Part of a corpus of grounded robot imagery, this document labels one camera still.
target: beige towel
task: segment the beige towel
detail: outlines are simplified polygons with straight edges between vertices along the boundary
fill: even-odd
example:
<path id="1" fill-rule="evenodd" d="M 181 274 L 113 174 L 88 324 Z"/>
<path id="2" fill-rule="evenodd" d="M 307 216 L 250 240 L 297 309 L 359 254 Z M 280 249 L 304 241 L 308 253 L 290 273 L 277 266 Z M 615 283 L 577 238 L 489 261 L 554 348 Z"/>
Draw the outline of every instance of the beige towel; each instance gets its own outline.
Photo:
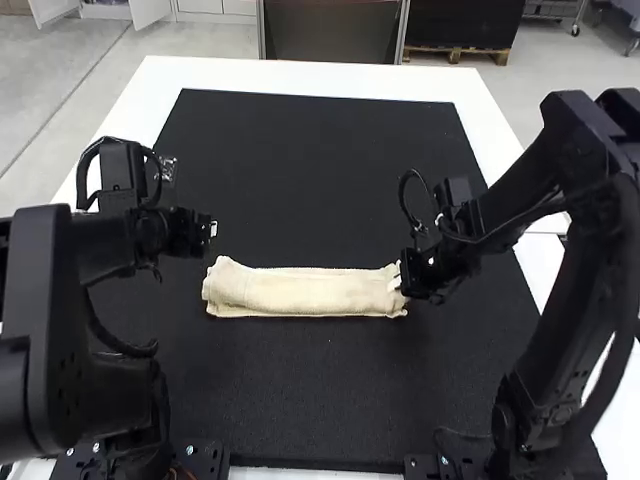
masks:
<path id="1" fill-rule="evenodd" d="M 202 299 L 217 317 L 404 316 L 398 263 L 378 270 L 249 268 L 220 256 Z"/>

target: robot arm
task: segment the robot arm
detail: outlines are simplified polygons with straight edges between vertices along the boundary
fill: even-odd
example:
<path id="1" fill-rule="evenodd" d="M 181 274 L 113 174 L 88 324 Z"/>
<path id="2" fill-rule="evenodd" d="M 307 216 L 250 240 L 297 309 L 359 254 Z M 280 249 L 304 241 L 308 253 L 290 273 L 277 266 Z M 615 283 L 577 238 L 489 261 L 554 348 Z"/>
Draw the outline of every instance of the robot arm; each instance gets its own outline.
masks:
<path id="1" fill-rule="evenodd" d="M 118 188 L 105 187 L 103 178 L 100 213 L 49 205 L 0 222 L 0 463 L 97 440 L 108 459 L 123 460 L 129 478 L 164 478 L 171 461 L 169 404 L 152 358 L 157 344 L 133 346 L 106 331 L 87 286 L 155 269 L 159 255 L 202 257 L 212 222 L 208 215 L 159 207 L 156 195 L 146 200 L 139 175 L 153 152 L 119 140 L 101 145 L 107 148 L 104 155 L 99 149 L 101 162 L 109 164 L 103 173 L 111 173 L 106 178 L 121 174 Z M 98 150 L 90 153 L 81 167 L 88 168 Z M 82 191 L 82 177 L 78 183 Z M 90 352 L 88 328 L 113 352 Z"/>
<path id="2" fill-rule="evenodd" d="M 442 301 L 480 270 L 484 255 L 511 248 L 535 220 L 571 215 L 564 260 L 537 329 L 498 389 L 488 463 L 495 479 L 562 473 L 613 397 L 640 306 L 640 92 L 610 90 L 595 103 L 583 92 L 552 93 L 541 110 L 539 137 L 484 194 L 472 198 L 461 179 L 435 188 L 438 238 L 424 251 L 402 253 L 403 293 Z M 424 231 L 412 224 L 416 234 Z M 600 379 L 581 405 L 613 333 Z"/>

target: metal rack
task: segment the metal rack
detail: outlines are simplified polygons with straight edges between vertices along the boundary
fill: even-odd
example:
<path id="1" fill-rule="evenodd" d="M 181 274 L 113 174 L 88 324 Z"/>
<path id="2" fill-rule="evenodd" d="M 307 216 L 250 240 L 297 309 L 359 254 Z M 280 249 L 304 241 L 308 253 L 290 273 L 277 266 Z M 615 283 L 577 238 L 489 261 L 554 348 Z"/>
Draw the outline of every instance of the metal rack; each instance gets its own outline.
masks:
<path id="1" fill-rule="evenodd" d="M 523 18 L 561 21 L 573 19 L 571 36 L 580 35 L 580 22 L 587 8 L 588 0 L 527 0 Z"/>
<path id="2" fill-rule="evenodd" d="M 602 22 L 605 6 L 609 5 L 605 5 L 602 2 L 597 4 L 594 27 L 597 27 Z M 622 53 L 625 57 L 628 57 L 640 46 L 640 0 L 610 0 L 610 6 L 623 12 L 629 18 L 629 30 L 633 38 Z"/>

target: cable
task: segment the cable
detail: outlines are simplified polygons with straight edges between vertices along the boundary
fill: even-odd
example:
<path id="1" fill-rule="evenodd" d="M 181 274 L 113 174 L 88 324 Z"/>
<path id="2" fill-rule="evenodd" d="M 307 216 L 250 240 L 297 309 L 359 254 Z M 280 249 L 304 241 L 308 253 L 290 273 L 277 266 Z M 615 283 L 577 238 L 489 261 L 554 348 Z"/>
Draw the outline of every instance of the cable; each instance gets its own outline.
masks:
<path id="1" fill-rule="evenodd" d="M 189 477 L 190 480 L 198 480 L 198 477 L 196 477 L 193 473 L 191 473 L 189 470 L 187 470 L 186 468 L 182 467 L 182 469 L 184 470 L 184 473 L 187 474 L 187 477 Z"/>
<path id="2" fill-rule="evenodd" d="M 405 191 L 407 188 L 407 183 L 412 178 L 416 178 L 422 184 L 422 187 L 424 188 L 424 191 L 427 194 L 427 198 L 431 203 L 431 207 L 433 211 L 436 211 L 436 207 L 433 202 L 433 196 L 431 195 L 431 192 L 429 191 L 429 187 L 427 186 L 427 182 L 425 182 L 422 175 L 420 175 L 420 172 L 415 168 L 407 170 L 402 175 L 402 177 L 400 177 L 400 182 L 398 183 L 398 201 L 400 202 L 400 208 L 402 209 L 402 213 L 404 214 L 405 217 L 407 217 L 407 221 L 409 222 L 409 225 L 411 225 L 411 228 L 413 230 L 412 236 L 414 237 L 414 240 L 415 240 L 416 234 L 426 235 L 428 233 L 428 228 L 425 226 L 424 223 L 422 223 L 422 220 L 417 218 L 415 215 L 413 215 L 409 211 L 409 207 L 407 206 Z"/>
<path id="3" fill-rule="evenodd" d="M 0 467 L 0 480 L 7 480 L 7 478 L 9 478 L 9 475 L 11 475 L 12 470 L 13 463 L 2 465 L 2 467 Z"/>
<path id="4" fill-rule="evenodd" d="M 87 174 L 89 173 L 89 166 L 91 165 L 93 159 L 100 152 L 100 147 L 104 144 L 112 143 L 137 142 L 107 136 L 100 137 L 84 149 L 82 154 L 80 154 L 80 160 L 78 161 L 78 167 L 76 169 L 76 190 L 78 193 L 76 207 L 80 210 L 89 210 L 91 205 L 93 205 L 93 202 L 95 202 L 98 198 L 98 191 L 93 192 L 90 196 L 87 197 Z M 160 197 L 162 196 L 162 164 L 160 162 L 160 158 L 153 150 L 145 147 L 144 145 L 140 145 L 140 148 L 142 154 L 147 158 L 147 160 L 150 160 L 154 164 L 158 175 L 158 180 L 156 182 L 156 187 L 154 189 L 153 195 L 146 202 L 140 205 L 140 207 L 143 208 L 151 208 L 158 204 L 158 202 L 160 201 Z"/>
<path id="5" fill-rule="evenodd" d="M 487 242 L 488 240 L 491 239 L 491 237 L 493 237 L 494 235 L 497 235 L 501 231 L 509 228 L 513 228 L 514 225 L 528 226 L 528 225 L 531 225 L 536 220 L 539 220 L 540 218 L 545 217 L 547 215 L 553 215 L 554 213 L 564 212 L 572 203 L 584 198 L 585 196 L 593 195 L 594 191 L 599 190 L 607 183 L 608 182 L 606 180 L 602 182 L 598 182 L 594 185 L 591 185 L 590 187 L 578 190 L 565 197 L 555 199 L 555 200 L 548 200 L 545 203 L 534 205 L 530 209 L 525 210 L 524 212 L 521 212 L 514 217 L 511 217 L 509 220 L 506 220 L 504 223 L 498 225 L 493 230 L 486 233 L 484 236 L 480 238 L 467 237 L 454 232 L 446 224 L 445 217 L 442 217 L 440 219 L 438 223 L 438 228 L 440 229 L 441 233 L 445 237 L 448 237 L 452 240 L 456 240 L 457 242 L 465 243 L 467 245 L 475 245 L 475 246 L 481 245 L 482 243 Z"/>
<path id="6" fill-rule="evenodd" d="M 563 430 L 563 440 L 553 453 L 552 458 L 538 472 L 537 479 L 547 480 L 558 477 L 567 462 L 582 447 L 593 429 L 598 424 L 602 414 L 613 399 L 634 344 L 634 335 L 638 321 L 638 304 L 640 303 L 640 256 L 636 249 L 640 240 L 640 208 L 637 187 L 632 179 L 626 175 L 618 175 L 613 179 L 614 186 L 620 196 L 621 221 L 628 227 L 627 237 L 623 238 L 617 249 L 618 258 L 624 262 L 621 271 L 626 272 L 624 278 L 619 279 L 623 294 L 616 304 L 617 311 L 613 318 L 617 320 L 615 337 L 609 354 L 602 366 L 602 370 L 593 391 L 584 406 Z"/>
<path id="7" fill-rule="evenodd" d="M 456 436 L 462 438 L 463 440 L 469 440 L 469 441 L 487 440 L 487 439 L 491 438 L 491 435 L 488 434 L 488 433 L 484 434 L 484 435 L 480 435 L 480 434 L 476 434 L 476 433 L 460 432 L 459 430 L 454 430 L 453 428 L 445 427 L 444 425 L 441 425 L 439 427 L 434 428 L 433 432 L 434 433 L 436 433 L 436 432 L 450 433 L 452 435 L 456 435 Z"/>
<path id="8" fill-rule="evenodd" d="M 100 342 L 114 350 L 131 358 L 151 358 L 158 353 L 158 341 L 154 338 L 144 346 L 133 345 L 131 343 L 120 340 L 114 334 L 112 334 L 107 328 L 100 322 L 98 315 L 96 315 L 91 297 L 89 296 L 89 290 L 84 289 L 85 303 L 89 314 L 89 330 L 96 336 Z"/>
<path id="9" fill-rule="evenodd" d="M 97 467 L 97 463 L 95 462 L 94 459 L 89 460 L 89 462 L 84 465 L 81 469 L 80 469 L 80 473 L 78 474 L 78 480 L 85 480 L 87 478 L 87 471 L 91 470 L 91 469 L 95 469 Z"/>

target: floor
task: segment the floor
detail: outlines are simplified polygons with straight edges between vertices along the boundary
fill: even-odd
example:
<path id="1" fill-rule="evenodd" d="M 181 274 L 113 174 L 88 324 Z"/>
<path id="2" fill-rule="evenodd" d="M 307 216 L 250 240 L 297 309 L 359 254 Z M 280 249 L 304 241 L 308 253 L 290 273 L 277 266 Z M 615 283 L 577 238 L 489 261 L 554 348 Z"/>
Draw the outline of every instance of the floor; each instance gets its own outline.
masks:
<path id="1" fill-rule="evenodd" d="M 584 26 L 572 38 L 566 25 L 527 23 L 509 66 L 472 55 L 455 68 L 479 70 L 528 145 L 542 126 L 538 105 L 548 92 L 640 88 L 640 51 L 622 57 L 627 39 L 610 24 Z M 0 16 L 0 216 L 50 201 L 146 55 L 255 58 L 256 31 L 159 23 L 136 32 L 128 22 L 64 19 L 39 32 L 31 18 Z M 424 56 L 410 65 L 446 65 L 446 58 Z"/>

